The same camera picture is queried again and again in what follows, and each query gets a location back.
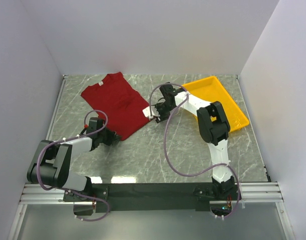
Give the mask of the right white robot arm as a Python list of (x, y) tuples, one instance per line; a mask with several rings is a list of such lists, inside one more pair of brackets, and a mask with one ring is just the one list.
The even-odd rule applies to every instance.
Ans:
[[(212, 170), (212, 187), (204, 193), (211, 199), (228, 198), (234, 190), (238, 189), (238, 186), (235, 185), (238, 178), (230, 167), (228, 159), (230, 124), (222, 104), (218, 101), (202, 100), (177, 83), (163, 83), (153, 90), (158, 89), (163, 95), (164, 102), (152, 105), (149, 100), (148, 118), (155, 118), (157, 122), (166, 121), (163, 150), (169, 166), (175, 173), (183, 177), (196, 177)], [(212, 166), (198, 173), (179, 172), (168, 157), (166, 149), (168, 128), (172, 117), (179, 109), (184, 109), (197, 117), (200, 136), (207, 143), (210, 151)]]

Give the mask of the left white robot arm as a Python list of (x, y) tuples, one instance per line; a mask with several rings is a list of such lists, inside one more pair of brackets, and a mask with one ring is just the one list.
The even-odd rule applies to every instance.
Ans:
[(115, 131), (105, 126), (103, 119), (92, 117), (80, 134), (72, 140), (42, 140), (28, 168), (27, 180), (37, 184), (39, 169), (43, 185), (74, 190), (76, 197), (87, 201), (94, 195), (91, 179), (70, 171), (71, 159), (93, 151), (101, 144), (111, 146), (120, 139)]

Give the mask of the red t shirt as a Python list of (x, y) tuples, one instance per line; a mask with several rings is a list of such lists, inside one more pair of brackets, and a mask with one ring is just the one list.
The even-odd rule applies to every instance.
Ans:
[(94, 85), (86, 87), (81, 97), (94, 110), (108, 116), (107, 128), (124, 141), (149, 123), (143, 109), (148, 102), (125, 80), (121, 72), (110, 73)]

